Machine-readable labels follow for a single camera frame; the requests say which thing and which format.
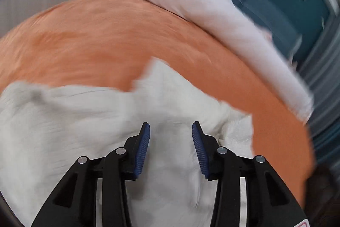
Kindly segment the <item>white fleece jacket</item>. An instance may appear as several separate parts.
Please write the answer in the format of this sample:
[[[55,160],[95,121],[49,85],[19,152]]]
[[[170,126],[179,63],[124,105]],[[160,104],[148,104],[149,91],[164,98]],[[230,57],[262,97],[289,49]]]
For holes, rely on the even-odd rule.
[[[30,226],[80,156],[104,157],[150,124],[141,176],[127,184],[133,226],[209,226],[216,182],[206,181],[191,135],[206,134],[251,158],[252,117],[153,59],[131,92],[14,82],[1,94],[1,192]]]

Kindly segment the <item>black fluffy garment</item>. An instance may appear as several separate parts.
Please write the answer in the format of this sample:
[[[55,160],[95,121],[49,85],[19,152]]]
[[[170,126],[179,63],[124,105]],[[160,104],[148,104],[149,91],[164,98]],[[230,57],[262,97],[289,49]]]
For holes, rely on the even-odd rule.
[[[339,184],[326,164],[318,165],[305,182],[304,212],[310,226],[339,223]]]

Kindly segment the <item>grey blue curtain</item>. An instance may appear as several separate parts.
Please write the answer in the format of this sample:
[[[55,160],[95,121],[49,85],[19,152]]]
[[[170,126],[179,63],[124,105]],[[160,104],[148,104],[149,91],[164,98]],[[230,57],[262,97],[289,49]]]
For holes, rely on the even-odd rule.
[[[304,0],[298,72],[313,92],[308,122],[319,162],[339,159],[339,0]]]

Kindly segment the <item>orange plush bed cover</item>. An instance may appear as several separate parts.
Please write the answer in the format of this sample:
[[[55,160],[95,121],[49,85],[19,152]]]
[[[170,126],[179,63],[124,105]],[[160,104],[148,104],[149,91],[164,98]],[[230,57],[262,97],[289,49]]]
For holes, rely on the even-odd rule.
[[[1,88],[28,81],[129,90],[151,57],[251,113],[255,153],[269,160],[303,203],[315,163],[307,128],[218,40],[147,1],[72,0],[32,16],[1,38]]]

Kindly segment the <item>pale pink folded duvet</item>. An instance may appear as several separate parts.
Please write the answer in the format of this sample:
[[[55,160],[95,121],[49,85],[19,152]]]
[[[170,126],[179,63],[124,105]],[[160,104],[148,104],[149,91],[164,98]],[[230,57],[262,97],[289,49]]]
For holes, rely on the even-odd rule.
[[[232,0],[145,0],[214,36],[275,90],[298,120],[307,123],[314,98],[301,76]]]

